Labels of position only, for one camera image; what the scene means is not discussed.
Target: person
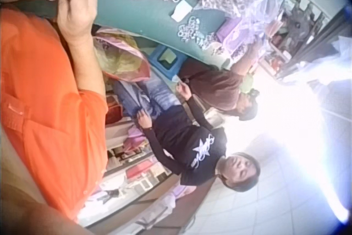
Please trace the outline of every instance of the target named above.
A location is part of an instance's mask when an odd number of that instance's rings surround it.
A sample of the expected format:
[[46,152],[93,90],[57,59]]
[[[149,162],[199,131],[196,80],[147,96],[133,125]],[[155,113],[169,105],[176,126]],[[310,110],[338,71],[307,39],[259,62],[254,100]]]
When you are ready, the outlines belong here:
[[258,59],[260,48],[260,41],[250,45],[245,55],[230,70],[220,70],[188,58],[181,67],[179,77],[206,104],[226,115],[239,117],[240,121],[249,121],[257,115],[256,98],[259,92],[252,89],[246,94],[240,92],[239,88],[252,61]]
[[76,223],[106,163],[97,0],[58,0],[57,24],[1,6],[1,229],[91,234]]
[[178,84],[177,92],[199,126],[193,125],[180,101],[154,72],[136,85],[115,81],[113,90],[143,130],[158,161],[181,175],[181,185],[199,186],[217,176],[227,187],[244,192],[257,183],[259,163],[242,153],[226,157],[224,129],[213,129],[185,83]]

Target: orange shirt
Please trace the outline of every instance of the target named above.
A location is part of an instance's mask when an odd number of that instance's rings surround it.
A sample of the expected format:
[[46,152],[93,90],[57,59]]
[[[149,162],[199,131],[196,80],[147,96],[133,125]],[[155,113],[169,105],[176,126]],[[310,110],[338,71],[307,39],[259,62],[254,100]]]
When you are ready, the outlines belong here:
[[46,20],[0,15],[2,126],[48,205],[74,219],[105,172],[105,98],[78,90]]

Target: blue jeans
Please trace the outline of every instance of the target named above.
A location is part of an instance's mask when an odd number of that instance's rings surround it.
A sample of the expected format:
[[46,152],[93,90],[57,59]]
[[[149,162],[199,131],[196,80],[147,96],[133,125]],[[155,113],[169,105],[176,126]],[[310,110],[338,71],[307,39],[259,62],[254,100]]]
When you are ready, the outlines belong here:
[[144,109],[152,120],[155,120],[163,111],[181,105],[171,89],[153,71],[147,81],[137,82],[136,85],[126,81],[115,81],[113,89],[132,118],[136,117],[139,110]]

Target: white paper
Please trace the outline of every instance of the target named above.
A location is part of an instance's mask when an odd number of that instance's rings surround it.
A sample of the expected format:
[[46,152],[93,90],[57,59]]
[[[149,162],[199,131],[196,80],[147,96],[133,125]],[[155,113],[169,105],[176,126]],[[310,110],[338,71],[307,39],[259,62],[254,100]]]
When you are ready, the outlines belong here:
[[182,0],[175,7],[174,14],[171,15],[171,18],[173,18],[176,22],[181,22],[181,20],[183,20],[187,14],[192,11],[192,9],[192,6],[186,0]]

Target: black t-shirt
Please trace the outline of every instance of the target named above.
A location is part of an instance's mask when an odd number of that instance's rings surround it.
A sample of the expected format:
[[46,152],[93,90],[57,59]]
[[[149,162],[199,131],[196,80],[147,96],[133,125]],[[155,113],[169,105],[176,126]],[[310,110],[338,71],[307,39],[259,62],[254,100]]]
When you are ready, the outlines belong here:
[[187,103],[200,126],[192,124],[182,106],[174,106],[144,132],[159,162],[181,174],[182,185],[201,185],[215,176],[216,163],[226,154],[227,140],[224,129],[212,128],[193,97]]

